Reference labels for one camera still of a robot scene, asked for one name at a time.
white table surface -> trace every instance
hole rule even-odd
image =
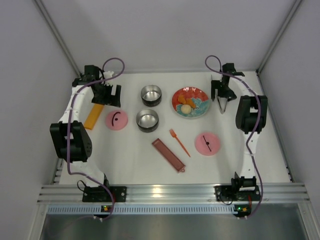
[[[124,74],[110,83],[122,86],[121,109],[128,114],[128,124],[120,131],[112,131],[105,125],[107,114],[115,109],[105,106],[93,130],[87,130],[93,145],[90,161],[106,174],[110,184],[218,184],[229,183],[234,176],[239,159],[242,159],[244,141],[242,132],[236,128],[240,90],[230,80],[230,88],[238,96],[228,103],[221,114],[217,100],[209,111],[197,119],[179,116],[171,105],[173,94],[183,87],[197,87],[210,98],[211,72],[136,73]],[[250,87],[261,94],[261,88],[253,71],[244,72]],[[162,90],[162,102],[152,107],[159,115],[156,131],[144,133],[136,124],[137,113],[147,108],[141,100],[140,91],[146,85],[157,85]],[[172,138],[174,129],[191,157]],[[214,156],[203,156],[195,148],[195,138],[202,132],[212,132],[221,141],[221,149]],[[184,173],[177,171],[152,146],[160,138],[186,165]],[[262,130],[256,150],[256,163],[265,183],[289,182],[289,176],[270,116]],[[70,176],[64,164],[60,184],[76,184],[82,176]]]

black bracket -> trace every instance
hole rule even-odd
[[[92,103],[101,105],[111,105],[120,108],[121,85],[117,85],[115,95],[111,95],[113,86],[104,84],[95,84],[92,86],[94,97]]]
[[[50,134],[56,155],[60,159],[67,159],[67,123],[52,123],[50,125]],[[92,153],[91,139],[81,122],[71,123],[71,133],[73,139],[70,139],[70,162],[86,162]]]
[[[235,69],[234,63],[226,63],[222,66],[222,72],[228,73],[233,76],[245,76],[243,72],[237,72]],[[229,88],[229,76],[222,76],[221,80],[211,80],[211,99],[212,101],[216,98],[216,91],[217,96],[219,98],[225,98],[227,101],[232,101],[237,98],[235,92]]]
[[[266,126],[268,98],[264,95],[258,95],[261,105],[261,116],[256,132],[260,133]],[[251,112],[251,109],[258,109],[257,99],[254,96],[241,96],[238,110],[235,116],[235,125],[245,134],[252,132],[257,122],[258,113]]]
[[[72,82],[72,86],[85,85],[93,81],[99,80],[100,73],[103,71],[94,65],[85,65],[84,74],[81,77],[76,78]],[[97,83],[91,86],[93,91],[92,103],[100,105],[111,105],[115,107],[121,107],[120,94],[121,85],[116,85],[115,95],[111,95],[113,85],[105,85],[104,83]]]
[[[245,188],[254,187],[254,190],[245,190]],[[248,204],[235,204],[234,214],[236,217],[245,217],[251,213],[251,204],[249,202],[259,201],[261,194],[257,186],[257,179],[239,177],[234,173],[234,178],[231,178],[230,185],[220,185],[214,187],[215,197],[218,202],[231,205],[235,201],[248,201]]]
[[[109,186],[113,199],[116,203],[125,203],[127,198],[126,186]],[[84,203],[109,203],[111,197],[102,186],[84,188],[82,196],[82,202]]]

white backdrop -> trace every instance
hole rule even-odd
[[[0,233],[24,240],[57,160],[49,132],[75,78],[31,0],[0,7]]]
[[[261,74],[297,182],[320,219],[320,1],[308,0]]]
[[[293,0],[43,0],[78,67],[202,71],[209,54],[258,68]]]

metal frame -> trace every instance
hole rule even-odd
[[[116,203],[115,215],[155,214],[233,214],[230,206],[217,202],[215,186],[222,184],[128,185],[126,202]],[[265,183],[262,204],[298,204],[308,237],[320,239],[320,228],[303,183]],[[37,202],[30,240],[39,239],[46,215],[102,214],[101,206],[110,202],[82,202],[82,192],[75,185],[44,185]]]
[[[65,57],[67,58],[67,60],[69,61],[73,71],[75,72],[75,74],[77,74],[78,76],[80,76],[80,70],[76,64],[76,61],[74,60],[74,57],[71,55],[67,45],[65,44],[65,41],[63,40],[63,38],[61,37],[56,25],[54,24],[54,22],[52,21],[52,18],[50,17],[50,14],[48,13],[46,6],[44,5],[44,3],[42,2],[42,0],[32,0],[34,2],[34,5],[36,6],[36,8],[38,9],[38,11],[40,12],[40,14],[42,15],[45,23],[47,24],[48,28],[50,29],[50,31],[52,32],[55,40],[57,41],[57,43],[59,44],[61,50],[63,51]]]
[[[268,49],[268,51],[265,53],[258,69],[256,70],[257,74],[261,74],[262,70],[264,69],[267,61],[269,60],[271,54],[274,52],[275,48],[277,47],[281,37],[284,35],[284,33],[286,32],[286,30],[288,29],[289,24],[292,22],[294,16],[296,15],[299,7],[301,6],[302,2],[304,0],[295,0],[289,13],[287,14],[287,16],[284,19],[284,22],[281,24],[281,27],[279,29],[279,31],[277,32],[277,34],[275,35],[274,39],[272,40],[270,47]]]
[[[53,36],[57,40],[60,48],[69,61],[72,69],[77,75],[80,75],[80,70],[75,62],[71,52],[61,37],[57,27],[55,26],[50,14],[48,13],[42,0],[32,0],[42,15],[44,21],[48,25]],[[287,30],[293,17],[297,13],[303,0],[295,0],[290,11],[285,17],[284,22],[279,28],[278,33],[273,39],[266,54],[264,55],[261,64],[256,70],[257,76],[261,84],[259,74],[264,69],[267,61],[270,59],[273,51],[277,47],[281,37]],[[282,149],[284,158],[286,156],[283,141],[279,136],[279,128],[276,125],[275,119],[271,113],[272,124],[275,124],[278,141]],[[37,213],[34,216],[32,229],[28,236],[30,240],[37,240],[41,236],[42,228],[47,214],[54,214],[52,211],[60,211],[60,214],[71,214],[70,207],[73,206],[74,214],[83,214],[84,209],[91,208],[92,211],[99,211],[101,205],[107,203],[83,203],[82,192],[75,185],[59,185],[60,175],[62,172],[63,161],[58,160],[57,168],[52,178],[52,185],[44,185],[41,189],[38,203]],[[144,209],[140,214],[148,214],[149,210],[156,211],[163,208],[174,209],[175,212],[159,212],[159,214],[190,214],[190,208],[198,209],[194,214],[214,214],[228,213],[232,214],[233,206],[226,207],[216,201],[216,193],[214,186],[221,184],[188,184],[188,185],[128,185],[127,186],[127,201],[126,203],[117,203],[114,214],[139,214],[139,209]],[[307,231],[308,237],[312,240],[320,239],[320,227],[314,210],[312,208],[306,187],[303,183],[265,183],[264,195],[262,204],[298,204],[303,224]],[[234,202],[234,204],[242,204],[246,202]]]
[[[215,186],[223,184],[154,184],[127,185],[126,202],[118,205],[163,205],[163,204],[221,204],[216,200]],[[44,185],[37,203],[39,205],[79,204],[104,205],[102,203],[82,202],[83,193],[76,185]],[[309,202],[303,183],[265,183],[262,203],[289,204]],[[247,203],[237,201],[235,204]]]
[[[264,95],[268,95],[268,93],[265,91],[264,85],[263,85],[263,83],[262,83],[262,81],[261,81],[261,78],[260,78],[259,74],[256,73],[256,76],[257,76],[257,78],[258,78],[258,82],[259,82],[260,88],[261,88],[261,90],[262,90],[262,93],[263,93]],[[287,171],[288,171],[288,174],[289,174],[289,176],[290,176],[290,180],[291,180],[292,182],[295,182],[295,179],[294,179],[294,175],[295,175],[295,174],[292,172],[292,168],[291,168],[291,166],[290,166],[290,162],[289,162],[289,160],[288,160],[288,158],[287,158],[288,154],[287,154],[287,151],[286,151],[286,148],[285,148],[285,143],[284,143],[284,140],[283,140],[283,138],[282,138],[282,136],[281,136],[281,134],[280,134],[279,125],[278,125],[278,123],[277,123],[277,121],[276,121],[274,112],[273,112],[273,110],[272,110],[272,108],[271,108],[270,105],[268,105],[268,113],[270,114],[271,123],[272,123],[272,125],[273,125],[273,127],[274,127],[274,129],[275,129],[275,132],[276,132],[276,139],[277,139],[278,144],[279,144],[279,146],[280,146],[281,153],[282,153],[283,159],[284,159],[284,161],[285,161],[285,166],[286,166]]]

cable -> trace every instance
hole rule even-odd
[[[99,67],[99,71],[100,71],[100,73],[101,73],[101,75],[102,75],[102,79],[106,79],[105,78],[105,75],[104,75],[104,71]]]
[[[248,137],[248,139],[247,139],[246,142],[245,142],[245,146],[246,146],[246,148],[248,149],[248,151],[249,151],[249,153],[250,153],[250,155],[251,155],[254,169],[255,169],[256,174],[258,175],[258,178],[259,178],[259,181],[260,181],[260,185],[261,185],[261,191],[260,191],[260,193],[261,193],[261,198],[260,198],[258,204],[256,205],[255,209],[254,209],[254,210],[252,211],[252,213],[248,216],[248,218],[249,218],[249,217],[252,217],[252,216],[257,212],[257,210],[259,209],[259,207],[260,207],[260,205],[261,205],[263,196],[264,196],[264,186],[263,186],[263,183],[262,183],[262,178],[261,178],[260,172],[259,172],[259,170],[258,170],[258,167],[257,167],[257,164],[256,164],[256,160],[255,160],[255,157],[254,157],[254,155],[253,155],[253,152],[251,151],[251,149],[250,149],[250,147],[249,147],[249,142],[250,142],[252,136],[254,135],[255,131],[257,130],[258,125],[259,125],[259,121],[260,121],[260,117],[261,117],[261,103],[260,103],[260,100],[259,100],[259,98],[258,98],[258,95],[257,95],[257,94],[249,87],[249,85],[248,85],[245,81],[243,81],[241,78],[236,77],[236,76],[233,76],[232,74],[229,74],[229,73],[222,72],[222,71],[216,71],[216,70],[212,69],[211,67],[209,67],[208,64],[207,64],[207,61],[208,61],[209,58],[215,58],[215,59],[217,59],[217,60],[219,61],[220,65],[221,65],[221,61],[220,61],[220,59],[219,59],[217,56],[209,55],[209,56],[206,57],[206,59],[205,59],[205,61],[204,61],[205,66],[206,66],[209,70],[211,70],[211,71],[214,72],[214,73],[222,74],[222,75],[224,75],[224,76],[228,76],[228,77],[230,77],[230,78],[233,78],[233,79],[238,80],[240,83],[242,83],[242,84],[246,87],[246,89],[247,89],[250,93],[253,94],[253,96],[254,96],[255,99],[256,99],[257,106],[258,106],[258,112],[257,112],[256,122],[255,122],[255,125],[254,125],[254,127],[253,127],[253,129],[252,129],[252,132],[251,132],[250,136]]]
[[[78,187],[78,189],[79,189],[81,192],[85,193],[85,190],[82,190],[82,189],[79,187],[79,182],[81,182],[81,183],[84,185],[84,187],[86,187],[87,185],[86,185],[85,182],[82,181],[82,180],[79,180],[79,181],[76,183],[76,186]]]
[[[212,70],[212,69],[210,69],[210,67],[208,67],[208,65],[207,65],[207,60],[208,60],[208,58],[215,58],[215,59],[218,60],[219,65],[220,65],[220,72],[217,72],[217,71],[215,71],[215,70]],[[223,74],[223,73],[222,73],[222,64],[221,64],[220,59],[219,59],[217,56],[214,56],[214,55],[208,56],[208,57],[205,59],[205,65],[206,65],[206,67],[207,67],[208,69],[210,69],[211,71],[216,72],[216,73],[219,73],[219,74]]]
[[[250,206],[250,208],[251,208],[251,207],[252,207],[252,200],[251,200],[250,195],[248,195],[248,201],[249,201],[249,206]]]
[[[66,131],[66,132],[67,132],[67,135],[66,135],[66,163],[67,163],[67,165],[66,165],[66,166],[67,166],[67,171],[68,171],[68,173],[69,173],[70,175],[81,175],[81,176],[84,176],[84,177],[86,177],[87,179],[91,180],[92,182],[94,182],[94,183],[102,186],[102,187],[106,190],[106,192],[109,194],[109,196],[110,196],[110,198],[111,198],[112,208],[111,208],[110,214],[109,214],[106,218],[104,218],[103,220],[108,219],[108,218],[112,215],[112,213],[113,213],[113,211],[114,211],[114,208],[115,208],[115,199],[114,199],[113,195],[111,194],[110,190],[109,190],[105,185],[103,185],[103,183],[98,182],[97,180],[95,180],[94,178],[92,178],[92,177],[84,174],[83,172],[71,172],[71,170],[70,170],[71,119],[72,119],[72,111],[73,111],[72,109],[73,109],[73,107],[74,107],[74,105],[75,105],[76,98],[77,98],[78,94],[79,94],[84,88],[89,87],[89,86],[91,86],[91,85],[93,85],[93,84],[99,84],[99,83],[102,83],[102,82],[104,82],[104,81],[109,81],[109,80],[115,79],[115,78],[119,77],[121,74],[124,73],[124,71],[125,71],[125,62],[124,62],[123,60],[121,60],[120,58],[118,58],[118,57],[112,57],[112,58],[109,58],[107,61],[105,61],[105,63],[103,64],[102,70],[104,69],[105,65],[106,65],[108,62],[112,61],[112,60],[118,60],[118,61],[120,61],[120,62],[122,63],[122,70],[121,70],[118,74],[116,74],[116,75],[114,75],[114,76],[112,76],[112,77],[109,77],[109,78],[107,78],[107,79],[101,79],[101,80],[96,80],[96,81],[92,81],[92,82],[86,83],[85,85],[83,85],[82,87],[80,87],[80,88],[78,89],[78,91],[76,91],[77,94],[75,94],[75,95],[73,96],[73,98],[72,98],[72,100],[71,100],[71,104],[70,104],[69,118],[68,118],[67,131]]]
[[[221,192],[220,192],[220,194],[219,194],[219,198],[220,198],[221,202],[223,202],[225,205],[228,205],[228,206],[231,205],[231,204],[234,202],[234,198],[231,197],[231,202],[225,203],[225,202],[222,200],[222,198],[221,198]]]

